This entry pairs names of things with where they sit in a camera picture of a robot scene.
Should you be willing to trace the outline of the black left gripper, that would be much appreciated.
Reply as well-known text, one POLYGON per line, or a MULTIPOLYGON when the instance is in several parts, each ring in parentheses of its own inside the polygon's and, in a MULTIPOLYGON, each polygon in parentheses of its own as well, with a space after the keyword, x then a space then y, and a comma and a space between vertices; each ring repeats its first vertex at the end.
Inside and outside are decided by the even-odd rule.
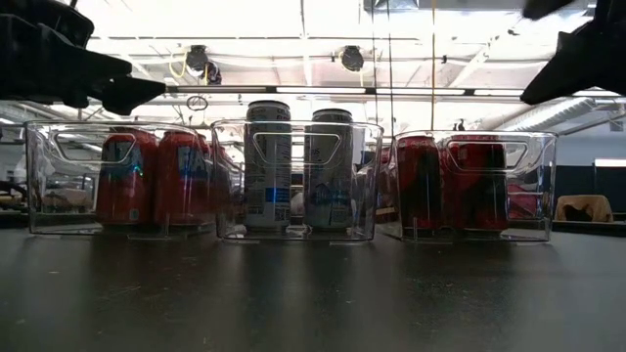
POLYGON ((53 76, 51 49, 58 45, 58 92, 83 92, 105 110, 130 115, 162 95, 162 82, 128 76, 125 60, 91 52, 93 23, 75 4, 54 0, 1 0, 1 97, 37 96, 53 76))

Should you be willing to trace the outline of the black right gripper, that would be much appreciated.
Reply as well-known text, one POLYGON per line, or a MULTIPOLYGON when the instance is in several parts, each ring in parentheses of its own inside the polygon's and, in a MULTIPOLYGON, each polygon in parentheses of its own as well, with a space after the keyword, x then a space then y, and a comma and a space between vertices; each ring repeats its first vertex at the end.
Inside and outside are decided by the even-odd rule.
MULTIPOLYGON (((525 0, 521 15, 537 21, 574 1, 525 0)), ((624 96, 625 0, 598 0, 594 24, 599 31, 600 87, 624 96)), ((520 100, 538 105, 597 86, 597 72, 592 69, 594 53, 590 49, 593 29, 587 22, 573 32, 561 31, 555 54, 527 85, 520 100)))

